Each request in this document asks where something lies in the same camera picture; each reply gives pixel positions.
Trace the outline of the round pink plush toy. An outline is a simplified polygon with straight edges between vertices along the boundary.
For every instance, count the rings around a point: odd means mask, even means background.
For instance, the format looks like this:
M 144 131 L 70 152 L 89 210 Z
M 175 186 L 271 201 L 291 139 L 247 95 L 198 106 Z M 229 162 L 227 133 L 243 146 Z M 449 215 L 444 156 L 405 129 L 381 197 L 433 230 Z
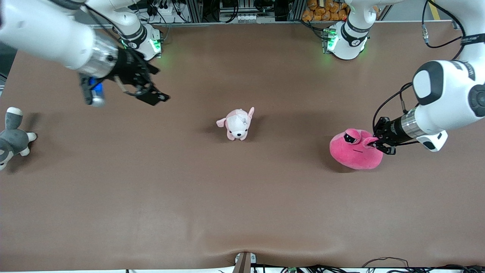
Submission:
M 383 152 L 373 146 L 366 146 L 366 138 L 373 134 L 361 129 L 346 129 L 335 135 L 329 144 L 333 159 L 354 170 L 369 170 L 380 165 Z

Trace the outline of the aluminium table edge rail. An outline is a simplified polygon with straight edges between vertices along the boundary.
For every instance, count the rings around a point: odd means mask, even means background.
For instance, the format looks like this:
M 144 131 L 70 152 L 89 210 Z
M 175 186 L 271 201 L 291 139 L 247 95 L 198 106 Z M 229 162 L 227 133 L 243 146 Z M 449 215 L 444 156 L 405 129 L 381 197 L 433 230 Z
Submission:
M 333 25 L 336 23 L 336 21 L 321 21 L 321 22 L 314 22 L 311 25 L 316 27 L 316 26 L 327 26 L 327 25 Z M 404 23 L 404 24 L 410 24 L 410 23 L 417 23 L 419 27 L 421 27 L 421 21 L 419 20 L 412 20 L 412 21 L 376 21 L 374 23 L 374 26 L 378 26 L 380 24 L 384 23 Z M 438 24 L 438 23 L 443 23 L 445 26 L 452 27 L 452 29 L 455 30 L 461 30 L 461 28 L 458 26 L 458 24 L 453 21 L 453 20 L 428 20 L 425 21 L 424 24 L 429 28 L 432 24 Z M 277 25 L 289 25 L 289 24 L 300 24 L 298 21 L 273 21 L 273 22 L 256 22 L 256 23 L 241 23 L 241 25 L 264 25 L 264 24 L 277 24 Z M 160 27 L 208 27 L 208 26 L 213 26 L 213 25 L 222 25 L 222 26 L 232 26 L 232 25 L 239 25 L 239 23 L 223 23 L 223 22 L 205 22 L 205 23 L 152 23 L 153 26 L 160 26 Z M 101 29 L 103 27 L 105 28 L 111 28 L 111 24 L 88 24 L 91 29 Z

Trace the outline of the white power strip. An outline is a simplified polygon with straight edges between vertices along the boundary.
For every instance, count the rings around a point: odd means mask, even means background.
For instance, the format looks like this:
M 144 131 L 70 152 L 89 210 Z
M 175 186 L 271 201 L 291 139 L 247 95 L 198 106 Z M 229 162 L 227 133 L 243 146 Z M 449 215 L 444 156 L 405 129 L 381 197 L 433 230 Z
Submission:
M 149 16 L 175 16 L 176 13 L 173 5 L 168 4 L 168 0 L 147 0 L 147 14 Z

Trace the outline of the orange plush toy pile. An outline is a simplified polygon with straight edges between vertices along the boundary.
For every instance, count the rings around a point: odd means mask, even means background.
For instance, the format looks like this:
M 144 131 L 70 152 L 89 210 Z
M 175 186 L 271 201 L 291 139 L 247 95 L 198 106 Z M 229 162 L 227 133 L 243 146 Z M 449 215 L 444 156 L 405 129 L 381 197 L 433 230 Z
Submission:
M 306 0 L 302 21 L 346 21 L 350 6 L 343 0 Z

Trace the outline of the grey husky plush toy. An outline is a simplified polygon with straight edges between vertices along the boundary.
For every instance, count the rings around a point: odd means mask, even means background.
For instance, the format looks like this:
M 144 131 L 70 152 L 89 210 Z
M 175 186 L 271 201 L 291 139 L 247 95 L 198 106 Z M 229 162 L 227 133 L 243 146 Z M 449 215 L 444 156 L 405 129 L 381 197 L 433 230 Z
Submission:
M 5 114 L 5 129 L 0 132 L 0 171 L 3 171 L 8 162 L 20 155 L 26 157 L 30 154 L 29 145 L 38 135 L 20 129 L 23 112 L 16 107 L 9 107 Z

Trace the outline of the pale pink dog plush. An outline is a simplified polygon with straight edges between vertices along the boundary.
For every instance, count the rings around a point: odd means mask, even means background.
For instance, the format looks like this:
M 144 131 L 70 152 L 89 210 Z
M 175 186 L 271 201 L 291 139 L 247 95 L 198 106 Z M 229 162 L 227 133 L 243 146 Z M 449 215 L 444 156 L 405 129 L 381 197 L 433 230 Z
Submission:
M 244 141 L 247 138 L 254 111 L 254 107 L 251 107 L 249 112 L 242 109 L 233 110 L 223 119 L 216 121 L 216 124 L 218 127 L 224 127 L 227 130 L 229 140 Z

